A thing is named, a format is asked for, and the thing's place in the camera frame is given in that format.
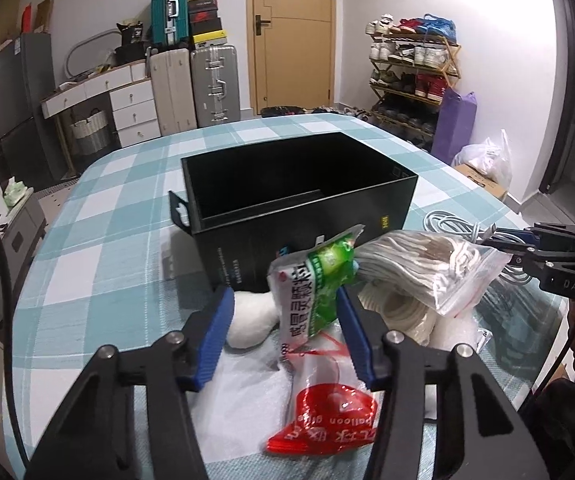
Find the plaid tablecloth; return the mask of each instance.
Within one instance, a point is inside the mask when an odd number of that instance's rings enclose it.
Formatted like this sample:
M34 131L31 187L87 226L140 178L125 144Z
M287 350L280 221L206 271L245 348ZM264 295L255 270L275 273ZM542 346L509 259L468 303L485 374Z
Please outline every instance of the plaid tablecloth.
M236 144L339 131L419 175L406 229L422 230L425 214L436 209L485 226L493 222L526 226L501 202L436 158L346 116L243 121L113 152L88 168L72 190L32 264L14 316L14 393L28 455L99 346L114 344L121 350L147 346L182 327L187 316L205 303L208 288L200 268L191 262L172 265L170 246L177 228L170 221L167 192L183 195L180 158ZM494 334L482 357L515 404L524 398L545 361L562 308L561 298L542 293L535 282L516 287L499 280L477 308L480 323ZM135 397L137 453L142 478L149 480L143 391ZM227 424L224 420L224 433L229 431ZM4 428L10 461L21 477L23 468L7 417ZM433 430L426 425L421 478L431 475ZM221 446L219 437L210 436L213 447ZM369 447L316 460L254 452L213 462L212 450L203 448L203 443L202 453L212 479L358 479Z

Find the metal screw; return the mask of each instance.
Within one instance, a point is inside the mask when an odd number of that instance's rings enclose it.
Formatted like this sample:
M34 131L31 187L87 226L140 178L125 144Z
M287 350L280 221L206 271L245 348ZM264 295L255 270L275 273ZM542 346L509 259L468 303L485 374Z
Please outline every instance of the metal screw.
M466 345L465 343L461 343L459 346L456 347L456 353L459 354L461 357L472 357L474 354L474 350L471 346Z
M101 348L99 348L97 350L96 354L101 359L109 359L110 357L112 357L114 355L114 347L112 347L110 345L102 346Z
M387 334L385 334L385 338L392 344L398 345L402 343L405 339L405 335L403 332L399 332L398 330L391 330Z
M170 332L165 336L165 340L173 345L180 345L185 341L185 336L183 332Z

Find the teal suitcase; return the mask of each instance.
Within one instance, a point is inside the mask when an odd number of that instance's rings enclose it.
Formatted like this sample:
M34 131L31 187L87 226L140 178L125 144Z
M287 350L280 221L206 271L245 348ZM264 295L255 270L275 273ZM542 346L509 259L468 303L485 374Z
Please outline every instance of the teal suitcase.
M152 41L174 46L190 35L188 0L152 0Z

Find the refrigerator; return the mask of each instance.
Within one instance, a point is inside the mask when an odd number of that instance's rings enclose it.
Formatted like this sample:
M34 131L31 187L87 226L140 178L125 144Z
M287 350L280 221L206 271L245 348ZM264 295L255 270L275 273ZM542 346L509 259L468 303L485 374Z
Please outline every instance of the refrigerator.
M58 184L68 168L40 102L55 89L49 34L21 34L0 52L0 145L12 176L35 190Z

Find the green packaging bag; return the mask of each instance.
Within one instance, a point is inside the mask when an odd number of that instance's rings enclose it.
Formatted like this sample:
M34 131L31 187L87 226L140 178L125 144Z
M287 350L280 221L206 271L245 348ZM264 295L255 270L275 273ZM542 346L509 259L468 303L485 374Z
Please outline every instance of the green packaging bag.
M356 225L308 251L277 258L268 283L280 309L281 355L304 345L336 319L336 291L356 276Z

